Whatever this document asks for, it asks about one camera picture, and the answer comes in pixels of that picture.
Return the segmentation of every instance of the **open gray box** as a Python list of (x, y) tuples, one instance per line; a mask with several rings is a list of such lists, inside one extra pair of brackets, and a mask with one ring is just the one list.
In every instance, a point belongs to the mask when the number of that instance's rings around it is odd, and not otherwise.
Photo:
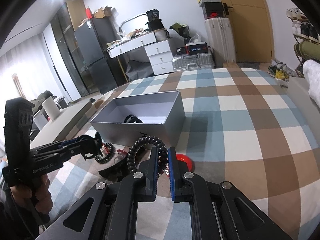
[[(144, 123), (123, 123), (129, 114)], [(170, 91), (114, 98), (90, 123), (105, 142), (131, 146), (146, 134), (174, 147), (185, 117), (180, 91)]]

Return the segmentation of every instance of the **hand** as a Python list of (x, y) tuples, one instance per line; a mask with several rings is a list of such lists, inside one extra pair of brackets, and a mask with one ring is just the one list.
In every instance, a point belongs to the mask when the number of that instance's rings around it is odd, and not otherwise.
[[(43, 214), (48, 214), (52, 209), (53, 202), (51, 200), (51, 194), (49, 192), (50, 181), (48, 179), (48, 175), (41, 176), (42, 185), (36, 191), (36, 198), (39, 202), (36, 204), (36, 210)], [(25, 185), (18, 185), (15, 187), (11, 187), (12, 196), (14, 201), (23, 208), (27, 208), (27, 204), (25, 202), (25, 198), (32, 197), (32, 191), (29, 187)]]

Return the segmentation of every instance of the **metal screw cap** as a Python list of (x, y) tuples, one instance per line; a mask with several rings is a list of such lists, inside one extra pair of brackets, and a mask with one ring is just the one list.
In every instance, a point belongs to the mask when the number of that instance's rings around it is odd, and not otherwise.
[(106, 187), (106, 184), (104, 182), (98, 182), (96, 184), (96, 189), (104, 189)]
[(186, 172), (183, 176), (184, 176), (186, 179), (191, 179), (191, 178), (193, 178), (193, 173), (192, 173), (192, 172)]
[(135, 177), (136, 179), (140, 179), (140, 178), (142, 178), (142, 176), (143, 176), (143, 173), (139, 172), (139, 171), (134, 173), (134, 175), (133, 175), (133, 177)]
[(231, 189), (231, 183), (228, 181), (225, 181), (222, 183), (222, 187), (225, 189)]

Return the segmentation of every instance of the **ceiling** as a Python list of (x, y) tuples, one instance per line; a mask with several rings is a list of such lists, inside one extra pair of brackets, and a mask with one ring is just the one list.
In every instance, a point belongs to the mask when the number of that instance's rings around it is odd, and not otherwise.
[(41, 33), (65, 1), (67, 0), (37, 0), (11, 30), (0, 49), (0, 56), (26, 39)]

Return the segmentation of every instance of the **refrigerator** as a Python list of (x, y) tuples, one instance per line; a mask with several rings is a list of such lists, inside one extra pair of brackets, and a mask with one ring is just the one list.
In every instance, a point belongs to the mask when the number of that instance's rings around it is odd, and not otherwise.
[(109, 18), (92, 18), (74, 33), (86, 68), (101, 94), (126, 83), (120, 63), (126, 69), (123, 58), (110, 58), (107, 43), (117, 40)]

